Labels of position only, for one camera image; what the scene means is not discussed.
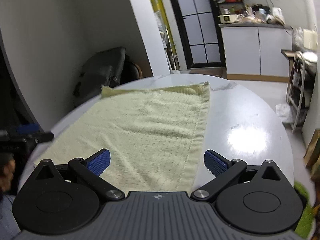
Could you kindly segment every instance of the white cabinet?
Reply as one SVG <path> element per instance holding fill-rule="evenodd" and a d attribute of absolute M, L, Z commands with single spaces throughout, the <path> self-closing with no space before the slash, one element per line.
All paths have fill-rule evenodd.
<path fill-rule="evenodd" d="M 260 37 L 261 75 L 288 77 L 289 61 L 281 49 L 292 50 L 291 30 L 258 28 Z"/>
<path fill-rule="evenodd" d="M 276 27 L 222 27 L 227 74 L 288 77 L 292 31 Z"/>
<path fill-rule="evenodd" d="M 221 28 L 228 74 L 260 75 L 257 27 Z"/>

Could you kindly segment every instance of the marble tabletop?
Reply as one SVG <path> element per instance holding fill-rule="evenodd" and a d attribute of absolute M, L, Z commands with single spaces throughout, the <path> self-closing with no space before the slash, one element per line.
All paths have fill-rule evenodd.
<path fill-rule="evenodd" d="M 293 185 L 293 157 L 286 131 L 270 106 L 245 87 L 222 78 L 199 74 L 175 74 L 145 78 L 117 89 L 151 89 L 209 82 L 210 110 L 204 135 L 203 150 L 212 149 L 228 160 L 241 159 L 248 165 L 261 165 L 264 160 L 276 162 Z M 57 137 L 94 105 L 100 96 L 82 104 L 60 120 L 52 133 Z M 37 146 L 20 180 L 20 187 L 34 169 L 33 162 L 50 143 Z M 193 190 L 214 176 L 204 166 L 201 155 Z"/>

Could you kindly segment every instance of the green object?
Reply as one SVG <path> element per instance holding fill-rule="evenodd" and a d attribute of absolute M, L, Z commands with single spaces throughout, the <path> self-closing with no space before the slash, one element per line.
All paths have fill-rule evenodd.
<path fill-rule="evenodd" d="M 307 199 L 307 205 L 302 213 L 301 219 L 297 225 L 295 233 L 298 236 L 307 239 L 308 235 L 310 234 L 312 222 L 314 219 L 312 207 L 310 206 L 309 202 L 309 193 L 306 190 L 306 188 L 297 181 L 294 182 L 294 188 Z"/>

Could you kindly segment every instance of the blue gripper part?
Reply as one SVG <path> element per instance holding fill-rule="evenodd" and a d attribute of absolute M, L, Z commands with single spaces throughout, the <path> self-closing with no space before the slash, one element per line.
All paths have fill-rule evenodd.
<path fill-rule="evenodd" d="M 95 175 L 100 176 L 110 165 L 111 156 L 109 150 L 105 150 L 96 158 L 88 162 L 87 169 Z"/>
<path fill-rule="evenodd" d="M 204 166 L 216 177 L 228 169 L 222 160 L 208 151 L 204 153 Z"/>

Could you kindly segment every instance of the towel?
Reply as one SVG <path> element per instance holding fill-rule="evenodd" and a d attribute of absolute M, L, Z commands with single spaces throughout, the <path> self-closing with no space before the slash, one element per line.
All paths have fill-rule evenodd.
<path fill-rule="evenodd" d="M 65 130 L 36 161 L 55 164 L 111 153 L 101 178 L 128 191 L 187 191 L 201 157 L 209 84 L 150 90 L 104 87 L 101 100 Z"/>

